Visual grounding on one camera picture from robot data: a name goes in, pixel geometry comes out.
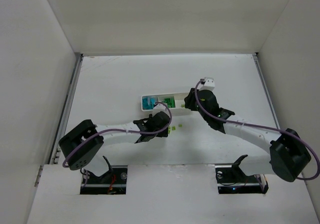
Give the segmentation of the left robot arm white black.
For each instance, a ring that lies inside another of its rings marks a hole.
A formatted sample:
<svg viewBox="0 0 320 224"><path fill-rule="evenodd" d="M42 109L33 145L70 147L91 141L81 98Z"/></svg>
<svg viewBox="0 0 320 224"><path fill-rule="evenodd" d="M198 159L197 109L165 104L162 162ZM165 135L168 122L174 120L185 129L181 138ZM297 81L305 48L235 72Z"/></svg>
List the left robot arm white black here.
<svg viewBox="0 0 320 224"><path fill-rule="evenodd" d="M58 142L65 157L64 168L84 169L90 175L101 177L107 170L106 154L101 148L116 144L137 144L153 138L166 138L172 114L159 110L149 117L115 126L96 125L91 119L80 122Z"/></svg>

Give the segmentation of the green lego brick stack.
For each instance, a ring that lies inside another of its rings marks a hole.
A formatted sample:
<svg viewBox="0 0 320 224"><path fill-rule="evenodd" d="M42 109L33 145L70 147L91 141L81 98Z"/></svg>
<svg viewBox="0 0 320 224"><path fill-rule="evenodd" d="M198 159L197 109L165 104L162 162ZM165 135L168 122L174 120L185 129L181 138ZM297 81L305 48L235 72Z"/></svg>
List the green lego brick stack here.
<svg viewBox="0 0 320 224"><path fill-rule="evenodd" d="M175 108L175 99L174 97L167 97L163 100L163 103L167 105L168 108Z"/></svg>

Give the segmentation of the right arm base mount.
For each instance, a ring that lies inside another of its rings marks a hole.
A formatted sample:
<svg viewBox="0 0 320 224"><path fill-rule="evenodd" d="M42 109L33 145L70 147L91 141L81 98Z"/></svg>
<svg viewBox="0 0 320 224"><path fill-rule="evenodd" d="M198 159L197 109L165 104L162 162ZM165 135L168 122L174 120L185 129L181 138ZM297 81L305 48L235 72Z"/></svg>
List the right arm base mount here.
<svg viewBox="0 0 320 224"><path fill-rule="evenodd" d="M265 195L268 192L269 185L264 175L255 174L247 176L240 168L240 164L247 156L242 155L233 163L215 165L215 178L220 195Z"/></svg>

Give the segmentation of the teal lego brick stack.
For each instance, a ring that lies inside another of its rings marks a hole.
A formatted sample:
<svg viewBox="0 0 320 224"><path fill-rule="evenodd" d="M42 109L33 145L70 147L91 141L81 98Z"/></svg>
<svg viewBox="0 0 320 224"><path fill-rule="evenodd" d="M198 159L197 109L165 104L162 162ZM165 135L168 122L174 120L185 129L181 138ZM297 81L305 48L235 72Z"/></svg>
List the teal lego brick stack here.
<svg viewBox="0 0 320 224"><path fill-rule="evenodd" d="M156 97L145 96L141 100L142 109L143 110L152 110L154 108L155 103L157 102Z"/></svg>

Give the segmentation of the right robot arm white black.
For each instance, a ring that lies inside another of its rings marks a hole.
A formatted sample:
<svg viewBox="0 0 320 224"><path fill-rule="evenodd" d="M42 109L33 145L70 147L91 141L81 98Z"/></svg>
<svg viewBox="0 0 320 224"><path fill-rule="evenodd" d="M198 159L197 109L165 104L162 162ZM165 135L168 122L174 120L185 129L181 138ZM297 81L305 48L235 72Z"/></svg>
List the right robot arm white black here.
<svg viewBox="0 0 320 224"><path fill-rule="evenodd" d="M272 174L293 182L312 159L294 130L280 133L251 127L235 112L221 108L212 91L191 88L184 102L187 109L199 112L212 129L243 139L269 155L257 161L244 157L238 168L247 176Z"/></svg>

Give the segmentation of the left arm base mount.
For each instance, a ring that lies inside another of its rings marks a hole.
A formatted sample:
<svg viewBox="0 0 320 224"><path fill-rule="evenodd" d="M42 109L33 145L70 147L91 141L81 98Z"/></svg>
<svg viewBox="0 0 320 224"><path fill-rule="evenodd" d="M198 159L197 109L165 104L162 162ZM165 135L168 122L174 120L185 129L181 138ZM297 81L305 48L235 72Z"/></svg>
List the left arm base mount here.
<svg viewBox="0 0 320 224"><path fill-rule="evenodd" d="M125 195L127 191L128 166L112 166L106 156L103 156L107 171L101 176L80 169L82 181L81 195Z"/></svg>

